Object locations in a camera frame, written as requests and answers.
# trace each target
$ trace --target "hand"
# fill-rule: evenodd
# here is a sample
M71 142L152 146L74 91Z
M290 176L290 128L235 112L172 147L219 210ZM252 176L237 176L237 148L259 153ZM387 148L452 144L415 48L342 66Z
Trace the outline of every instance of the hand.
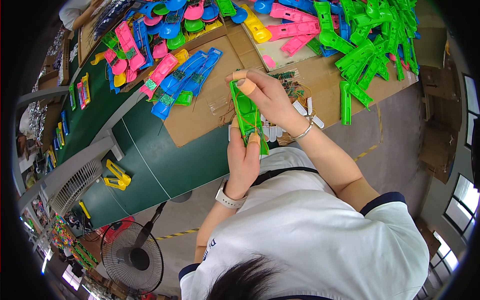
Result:
M230 178L224 189L225 195L233 200L244 197L260 172L260 137L252 133L247 147L243 142L237 116L232 121L230 143L227 148Z
M292 106L280 81L256 69L248 70L247 78L257 85L248 98L258 106L267 120L285 129L292 136L298 136L308 128L308 120ZM233 74L225 77L227 83L232 80ZM244 82L244 79L238 81L240 90Z

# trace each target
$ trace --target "black hair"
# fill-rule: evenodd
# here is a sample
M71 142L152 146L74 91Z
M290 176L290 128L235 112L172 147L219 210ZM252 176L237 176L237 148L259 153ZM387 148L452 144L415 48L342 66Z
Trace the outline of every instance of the black hair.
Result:
M264 255L241 262L213 284L205 300L258 300L270 288L269 280L279 271L268 266L271 261Z

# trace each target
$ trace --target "window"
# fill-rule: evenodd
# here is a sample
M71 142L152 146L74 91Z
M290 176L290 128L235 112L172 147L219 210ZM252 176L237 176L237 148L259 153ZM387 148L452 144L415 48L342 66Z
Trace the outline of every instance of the window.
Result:
M75 290L78 290L78 287L80 286L80 282L82 281L82 278L75 276L75 274L72 272L72 266L71 265L68 265L65 272L63 272L62 277Z
M475 226L479 196L480 193L473 188L473 183L459 174L444 216L465 240L470 238Z
M467 108L468 108L466 145L467 147L470 147L472 145L473 120L479 117L480 109L479 109L479 103L477 99L477 90L475 89L475 81L473 80L473 78L467 75L463 75L463 81L465 83L465 92L467 94Z
M430 260L430 267L433 269L440 282L445 283L450 277L450 274L458 266L458 260L447 243L445 243L444 239L442 239L436 231L433 232L433 235L440 242L440 247L432 260Z

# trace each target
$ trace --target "wall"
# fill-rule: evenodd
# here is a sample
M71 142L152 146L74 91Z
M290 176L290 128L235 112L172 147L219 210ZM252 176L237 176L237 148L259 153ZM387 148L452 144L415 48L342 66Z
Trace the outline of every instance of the wall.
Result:
M460 133L458 135L456 156L450 178L446 185L440 182L438 179L432 178L432 183L430 185L430 189L428 191L420 216L425 220L428 228L431 231L435 230L438 232L438 234L440 234L440 236L450 246L453 253L457 256L457 258L459 258L463 250L466 249L467 245L455 228L445 219L443 214L452 196L459 173L473 182L471 151L465 147L467 133L467 101L465 97L465 85L463 83L462 74L470 73L457 43L450 36L448 37L448 40L450 44L450 54L456 63L458 79L460 81L462 126L460 127Z

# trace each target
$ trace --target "white sleeve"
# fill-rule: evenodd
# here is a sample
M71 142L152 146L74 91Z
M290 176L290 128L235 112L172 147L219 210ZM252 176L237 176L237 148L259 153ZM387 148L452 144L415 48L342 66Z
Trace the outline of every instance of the white sleeve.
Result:
M385 242L391 246L398 268L405 270L410 287L420 289L427 277L430 256L425 240L408 213L403 195L399 192L383 194L369 202L360 213L366 219L382 223L380 227L386 227L381 230L386 233Z
M65 28L73 30L73 22L82 14L82 11L78 8L68 7L67 4L60 9L59 17Z
M192 291L192 281L195 276L195 270L200 264L190 264L179 272L180 290L182 300L190 300Z

